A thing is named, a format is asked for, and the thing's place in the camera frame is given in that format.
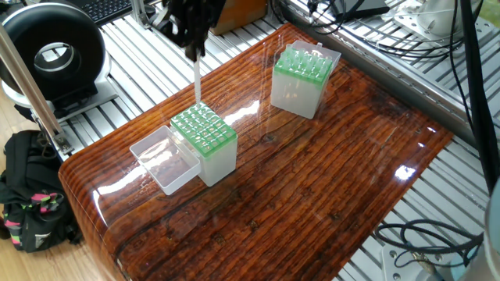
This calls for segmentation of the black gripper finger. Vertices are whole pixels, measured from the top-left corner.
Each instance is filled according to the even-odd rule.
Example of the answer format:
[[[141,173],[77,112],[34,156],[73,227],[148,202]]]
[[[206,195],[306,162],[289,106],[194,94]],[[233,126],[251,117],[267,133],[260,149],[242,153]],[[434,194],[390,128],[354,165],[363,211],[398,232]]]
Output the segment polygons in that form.
[[[192,31],[184,30],[183,33],[184,53],[192,62],[196,61],[195,35]]]
[[[205,56],[205,42],[208,38],[209,29],[199,29],[195,33],[195,60],[199,61]]]

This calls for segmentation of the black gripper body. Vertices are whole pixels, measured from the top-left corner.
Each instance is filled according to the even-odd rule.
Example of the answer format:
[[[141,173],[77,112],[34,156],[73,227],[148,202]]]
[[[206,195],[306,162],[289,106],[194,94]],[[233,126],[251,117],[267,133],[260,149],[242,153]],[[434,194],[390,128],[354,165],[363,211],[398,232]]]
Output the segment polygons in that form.
[[[162,0],[178,31],[215,27],[225,4],[226,0]]]

